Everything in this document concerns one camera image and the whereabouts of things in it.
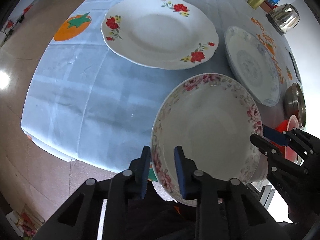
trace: red bowl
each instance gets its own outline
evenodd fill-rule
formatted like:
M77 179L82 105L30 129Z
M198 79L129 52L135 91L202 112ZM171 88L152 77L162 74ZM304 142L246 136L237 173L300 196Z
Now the red bowl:
M279 124L276 127L276 130L282 133L283 131L291 131L293 128L299 129L299 122L295 115L290 116L289 120L284 120L281 124ZM298 155L290 147L280 146L275 142L271 143L279 148L280 152L287 160L295 163L298 161Z

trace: pink floral bowl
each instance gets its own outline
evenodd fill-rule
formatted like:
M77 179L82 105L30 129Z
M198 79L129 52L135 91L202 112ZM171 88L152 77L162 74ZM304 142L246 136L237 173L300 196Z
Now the pink floral bowl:
M247 90L234 79L216 73L191 77L165 99L151 136L155 175L175 200L190 206L179 192L174 147L213 178L250 182L260 153L250 135L262 136L258 108Z

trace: floor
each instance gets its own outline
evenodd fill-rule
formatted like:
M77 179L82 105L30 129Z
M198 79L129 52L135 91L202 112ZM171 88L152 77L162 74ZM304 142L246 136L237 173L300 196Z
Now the floor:
M0 48L0 70L11 83L0 90L0 191L17 212L27 204L47 220L87 178L114 173L65 162L36 146L20 127L28 87L56 30L84 0L39 0Z

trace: light blue tablecloth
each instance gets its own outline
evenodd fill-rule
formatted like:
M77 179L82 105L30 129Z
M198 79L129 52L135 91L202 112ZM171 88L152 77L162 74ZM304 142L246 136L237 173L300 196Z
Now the light blue tablecloth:
M67 41L52 40L45 50L21 121L22 129L39 147L66 161L78 159L114 172L126 169L143 146L149 145L157 111L174 87L199 73L234 78L226 59L224 32L236 25L261 34L251 17L274 39L284 77L279 103L272 108L258 104L262 122L275 127L284 119L283 95L296 81L291 50L261 8L253 10L247 0L184 0L214 23L219 46L209 61L192 69L169 71L136 65L108 49L100 25L108 9L120 1L86 0L72 16L89 12L92 22L87 29Z

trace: floral plate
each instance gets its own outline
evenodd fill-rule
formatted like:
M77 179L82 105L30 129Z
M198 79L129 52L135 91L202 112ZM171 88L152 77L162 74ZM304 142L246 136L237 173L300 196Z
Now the floral plate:
M107 12L101 32L119 56L173 70L209 60L219 41L206 15L182 0L123 0Z
M152 127L151 160L164 189L182 199L174 164L174 147L181 145L197 168L222 180L250 182L260 153L250 135L262 136L259 111L251 95L234 79L200 74L178 85L165 99Z
M280 82L268 50L239 27L229 27L224 37L228 62L237 80L256 101L275 106L280 99Z

